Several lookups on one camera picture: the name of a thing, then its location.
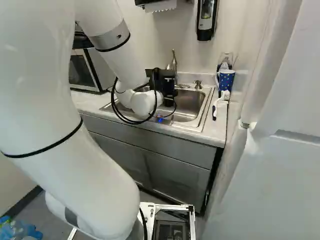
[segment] microwave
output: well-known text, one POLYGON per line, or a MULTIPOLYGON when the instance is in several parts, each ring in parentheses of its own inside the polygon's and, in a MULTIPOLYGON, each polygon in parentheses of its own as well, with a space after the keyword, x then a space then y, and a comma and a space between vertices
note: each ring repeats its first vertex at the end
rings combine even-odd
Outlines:
POLYGON ((76 32, 69 64, 70 88, 101 93, 115 80, 116 75, 87 36, 76 32))

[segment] black band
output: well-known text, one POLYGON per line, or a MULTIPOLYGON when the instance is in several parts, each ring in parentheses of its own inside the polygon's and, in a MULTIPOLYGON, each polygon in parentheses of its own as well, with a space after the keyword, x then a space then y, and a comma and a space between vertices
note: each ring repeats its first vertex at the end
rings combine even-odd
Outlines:
POLYGON ((97 50, 98 52, 101 52, 101 53, 106 53, 106 52, 111 52, 111 51, 113 51, 113 50, 116 50, 116 49, 122 47, 123 45, 125 45, 125 44, 129 41, 130 36, 131 36, 131 34, 129 33, 129 36, 126 38, 126 40, 124 40, 122 43, 120 43, 120 44, 117 45, 117 46, 114 46, 114 47, 108 48, 108 49, 97 49, 97 48, 96 48, 96 50, 97 50))
POLYGON ((39 149, 39 150, 36 150, 36 151, 32 151, 32 152, 29 152, 29 153, 25 153, 25 154, 19 154, 19 155, 10 155, 10 154, 5 154, 3 152, 1 152, 3 155, 5 155, 6 157, 8 158, 11 158, 11 159, 22 159, 22 158, 27 158, 27 157, 31 157, 33 155, 37 155, 37 154, 41 154, 41 153, 44 153, 45 151, 48 151, 50 149, 53 149, 54 147, 62 144, 63 142, 67 141, 69 138, 71 138, 82 126, 83 124, 83 119, 81 118, 81 121, 79 123, 79 125, 72 131, 70 132, 67 136, 65 136, 64 138, 62 138, 61 140, 59 141, 56 141, 55 143, 49 145, 49 146, 46 146, 42 149, 39 149))

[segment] wall-mounted soap dispenser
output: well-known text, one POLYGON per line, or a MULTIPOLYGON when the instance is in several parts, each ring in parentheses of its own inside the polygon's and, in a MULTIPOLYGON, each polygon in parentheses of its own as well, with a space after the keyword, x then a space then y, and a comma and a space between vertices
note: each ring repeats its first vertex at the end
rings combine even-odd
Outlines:
POLYGON ((198 41, 210 41, 218 19, 219 0, 198 0, 196 34, 198 41))

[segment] microwave door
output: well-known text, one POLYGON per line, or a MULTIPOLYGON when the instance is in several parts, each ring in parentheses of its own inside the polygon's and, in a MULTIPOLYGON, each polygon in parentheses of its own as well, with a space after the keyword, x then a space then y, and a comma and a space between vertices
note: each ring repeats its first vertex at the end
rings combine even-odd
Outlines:
POLYGON ((83 49, 74 49, 70 57, 69 83, 71 88, 99 91, 95 76, 83 49))

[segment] stainless steel sink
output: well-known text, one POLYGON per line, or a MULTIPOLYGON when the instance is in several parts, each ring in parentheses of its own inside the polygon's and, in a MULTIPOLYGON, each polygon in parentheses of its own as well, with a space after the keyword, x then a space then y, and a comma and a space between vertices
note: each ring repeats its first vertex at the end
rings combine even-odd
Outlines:
MULTIPOLYGON (((155 117, 152 117, 149 121, 164 125, 182 125, 197 128, 200 124, 209 96, 212 97, 212 88, 204 86, 199 90, 181 87, 176 87, 175 89, 178 90, 178 96, 174 98, 177 106, 174 114, 170 115, 174 111, 174 106, 165 107, 164 105, 161 105, 157 108, 155 117)), ((137 89, 136 92, 147 92, 149 90, 149 86, 144 86, 137 89)), ((124 107, 118 100, 116 100, 115 103, 119 111, 126 117, 139 120, 147 117, 137 116, 131 109, 124 107)), ((103 106, 100 110, 109 113, 114 112, 111 103, 103 106)))

